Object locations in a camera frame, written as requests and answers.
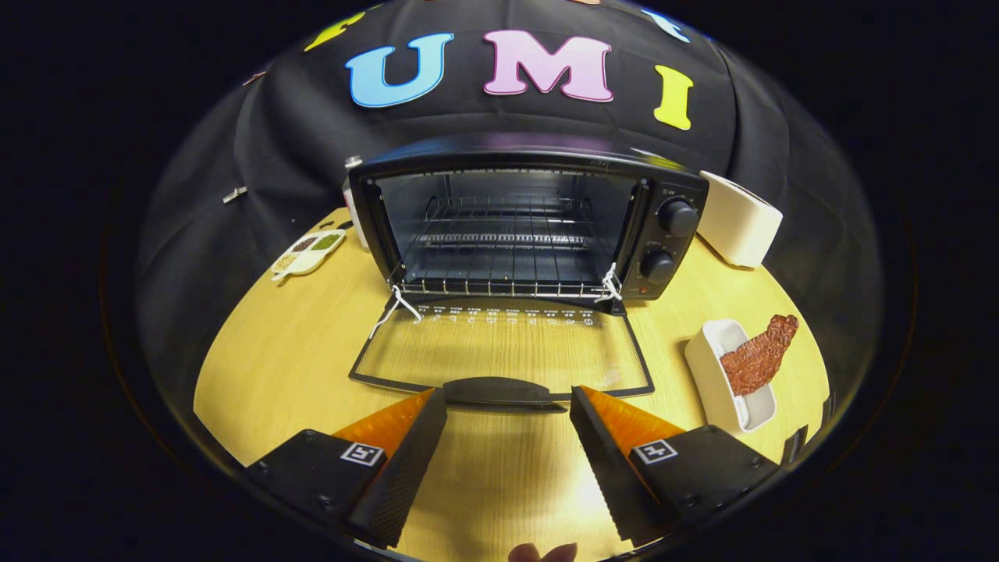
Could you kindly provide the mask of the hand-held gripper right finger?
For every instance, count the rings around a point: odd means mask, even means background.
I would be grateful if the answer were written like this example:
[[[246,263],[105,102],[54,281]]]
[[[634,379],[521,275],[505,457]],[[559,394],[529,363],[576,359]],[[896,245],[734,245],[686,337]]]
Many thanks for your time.
[[[622,540],[686,535],[746,501],[779,465],[714,425],[692,430],[587,386],[570,419]]]

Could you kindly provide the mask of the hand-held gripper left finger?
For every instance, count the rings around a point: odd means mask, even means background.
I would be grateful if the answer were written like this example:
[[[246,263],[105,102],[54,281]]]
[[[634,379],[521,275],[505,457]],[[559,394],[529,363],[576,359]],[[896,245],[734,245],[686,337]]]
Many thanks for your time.
[[[332,434],[304,429],[247,477],[322,529],[396,547],[446,420],[445,391],[428,389]]]

